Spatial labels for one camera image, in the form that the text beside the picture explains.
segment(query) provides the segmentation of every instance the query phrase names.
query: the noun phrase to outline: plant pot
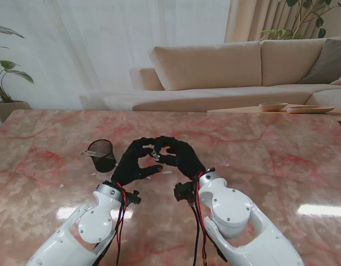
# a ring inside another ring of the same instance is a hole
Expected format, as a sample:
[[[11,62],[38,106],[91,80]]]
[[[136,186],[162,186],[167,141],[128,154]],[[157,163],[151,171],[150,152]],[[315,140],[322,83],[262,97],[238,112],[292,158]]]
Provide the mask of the plant pot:
[[[15,110],[32,110],[26,101],[14,101],[14,103],[4,104],[0,101],[0,121],[4,123],[9,115]]]

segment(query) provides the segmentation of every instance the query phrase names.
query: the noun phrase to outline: gray cushion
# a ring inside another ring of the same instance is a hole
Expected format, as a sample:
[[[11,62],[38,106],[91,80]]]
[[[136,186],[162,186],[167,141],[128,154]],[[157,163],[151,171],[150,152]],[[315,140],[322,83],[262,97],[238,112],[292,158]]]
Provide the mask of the gray cushion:
[[[299,84],[329,84],[341,76],[341,40],[327,39],[317,62]]]

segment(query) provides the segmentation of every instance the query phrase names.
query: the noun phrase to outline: coffee table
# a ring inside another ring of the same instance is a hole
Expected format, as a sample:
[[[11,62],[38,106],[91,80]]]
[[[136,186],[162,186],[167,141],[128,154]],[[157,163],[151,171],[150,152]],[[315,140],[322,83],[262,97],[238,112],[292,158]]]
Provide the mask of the coffee table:
[[[15,111],[0,128],[0,266],[24,266],[78,205],[94,202],[110,174],[80,155],[92,141],[110,140],[120,160],[132,140],[159,135],[189,142],[206,167],[249,195],[306,266],[341,266],[341,127],[331,117],[43,110]],[[126,212],[121,265],[192,264],[196,222],[174,198],[178,182],[187,178],[165,167],[126,187],[142,202]],[[254,235],[248,226],[231,243]],[[227,265],[211,244],[207,253],[209,265]],[[100,265],[115,255],[116,242]]]
[[[267,111],[265,111],[265,113],[293,115],[293,114],[290,114],[290,113],[286,112],[286,109],[290,108],[290,107],[294,107],[294,106],[307,106],[307,105],[288,104],[285,108],[283,108],[280,111],[275,111],[275,112],[267,112]],[[250,106],[250,107],[241,107],[241,108],[228,108],[228,109],[210,110],[208,112],[242,112],[242,113],[253,114],[253,113],[258,113],[258,112],[263,112],[263,111],[260,110],[259,106]],[[338,122],[341,123],[341,109],[334,108],[334,110],[325,113],[325,115],[332,116]]]

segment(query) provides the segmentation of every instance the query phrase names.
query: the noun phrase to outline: robotic arm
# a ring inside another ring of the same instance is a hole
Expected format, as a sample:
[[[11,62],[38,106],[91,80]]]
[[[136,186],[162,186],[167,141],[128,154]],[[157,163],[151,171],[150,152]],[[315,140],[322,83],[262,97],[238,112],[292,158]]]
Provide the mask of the robotic arm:
[[[93,192],[98,204],[93,207],[87,204],[79,206],[33,254],[26,266],[99,265],[117,233],[120,221],[121,213],[118,222],[113,224],[111,210],[119,208],[119,212],[122,212],[125,201],[134,204],[139,204],[141,201],[138,191],[125,192],[122,186],[162,170],[161,165],[147,168],[140,168],[138,165],[138,158],[145,157],[153,151],[151,148],[143,147],[150,144],[154,144],[154,139],[142,138],[133,141],[123,154],[111,182],[104,181]],[[95,244],[93,250],[83,247],[72,235],[71,229],[74,224],[78,225],[78,233],[83,241]]]
[[[215,172],[200,177],[200,201],[211,209],[203,223],[207,234],[234,266],[304,265],[301,257],[265,214],[242,192],[226,187],[225,179]],[[256,238],[235,248],[226,240],[239,237],[248,221]]]
[[[170,147],[167,152],[174,155],[160,154],[163,147]],[[226,187],[226,180],[218,176],[214,168],[206,172],[189,144],[161,136],[156,139],[154,150],[157,161],[178,167],[192,180],[175,186],[176,199],[191,204],[199,197],[201,203],[211,209],[211,217],[203,219],[204,234],[211,238],[223,259],[233,266],[304,265],[295,248],[255,203],[242,192]],[[194,191],[196,182],[200,188],[198,195]],[[238,248],[231,246],[226,239],[239,237],[249,220],[254,225],[256,238]]]

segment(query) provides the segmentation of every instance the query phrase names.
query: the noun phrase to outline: wooden tray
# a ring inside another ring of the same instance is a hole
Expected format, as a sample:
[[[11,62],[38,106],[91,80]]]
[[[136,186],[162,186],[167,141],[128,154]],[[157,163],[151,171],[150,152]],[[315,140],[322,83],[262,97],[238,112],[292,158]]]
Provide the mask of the wooden tray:
[[[291,114],[323,114],[325,112],[332,111],[334,107],[331,106],[318,106],[318,105],[307,105],[307,106],[296,106],[287,108],[287,112]]]

